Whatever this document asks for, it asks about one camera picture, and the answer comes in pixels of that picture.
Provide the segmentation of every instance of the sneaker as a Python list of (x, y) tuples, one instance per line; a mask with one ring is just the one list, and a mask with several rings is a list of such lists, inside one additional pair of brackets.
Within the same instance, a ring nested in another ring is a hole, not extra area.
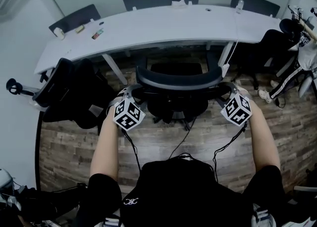
[(271, 103), (271, 101), (273, 100), (269, 96), (269, 92), (267, 92), (266, 90), (259, 90), (259, 97), (264, 99), (267, 103)]
[(275, 89), (278, 86), (278, 82), (275, 82), (273, 80), (270, 81), (270, 84), (271, 84), (273, 89)]

